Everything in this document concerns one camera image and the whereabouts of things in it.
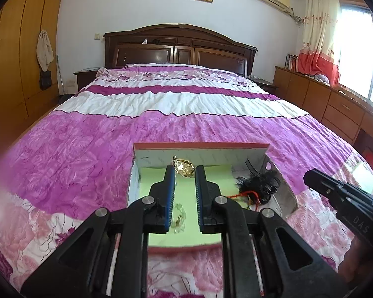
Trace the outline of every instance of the red and cream curtain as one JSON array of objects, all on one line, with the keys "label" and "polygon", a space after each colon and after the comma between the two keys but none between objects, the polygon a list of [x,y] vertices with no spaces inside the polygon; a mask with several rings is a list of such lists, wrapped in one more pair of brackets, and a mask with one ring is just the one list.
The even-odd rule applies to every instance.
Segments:
[{"label": "red and cream curtain", "polygon": [[334,50],[337,17],[341,12],[338,0],[305,0],[303,45],[298,71],[325,75],[331,86],[338,77],[339,51]]}]

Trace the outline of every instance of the row of books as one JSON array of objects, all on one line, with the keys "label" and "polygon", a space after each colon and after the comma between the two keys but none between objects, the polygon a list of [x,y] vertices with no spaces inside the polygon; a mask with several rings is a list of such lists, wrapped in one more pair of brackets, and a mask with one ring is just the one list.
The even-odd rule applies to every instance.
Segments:
[{"label": "row of books", "polygon": [[298,70],[298,56],[287,54],[286,62],[285,62],[285,69],[290,71],[297,71]]}]

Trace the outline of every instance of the headboard panel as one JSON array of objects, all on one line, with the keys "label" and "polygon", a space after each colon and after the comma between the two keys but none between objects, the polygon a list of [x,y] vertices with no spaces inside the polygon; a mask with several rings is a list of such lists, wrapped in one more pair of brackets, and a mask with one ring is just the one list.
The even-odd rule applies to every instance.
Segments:
[{"label": "headboard panel", "polygon": [[219,33],[192,25],[169,24],[132,31],[106,33],[105,66],[127,63],[196,64],[247,76],[257,48],[235,42]]}]

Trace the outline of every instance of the red string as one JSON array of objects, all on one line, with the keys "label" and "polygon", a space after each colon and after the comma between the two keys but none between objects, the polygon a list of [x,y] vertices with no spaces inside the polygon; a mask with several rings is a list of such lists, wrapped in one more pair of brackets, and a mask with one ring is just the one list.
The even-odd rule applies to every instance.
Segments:
[{"label": "red string", "polygon": [[243,193],[239,193],[239,194],[236,194],[236,195],[228,196],[228,198],[235,198],[235,197],[246,196],[247,194],[253,194],[256,197],[256,209],[255,209],[255,211],[257,212],[257,210],[259,208],[259,204],[261,204],[261,203],[260,203],[259,195],[254,190],[244,191]]}]

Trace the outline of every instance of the bed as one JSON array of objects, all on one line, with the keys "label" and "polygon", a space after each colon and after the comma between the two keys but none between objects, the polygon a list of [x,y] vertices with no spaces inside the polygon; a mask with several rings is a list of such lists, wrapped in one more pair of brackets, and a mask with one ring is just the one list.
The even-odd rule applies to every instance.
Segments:
[{"label": "bed", "polygon": [[[16,289],[99,207],[128,204],[135,142],[259,142],[297,196],[287,222],[335,270],[353,234],[303,183],[363,158],[246,78],[257,49],[188,25],[105,34],[105,67],[0,161],[0,270]],[[222,251],[150,254],[151,297],[222,296]]]}]

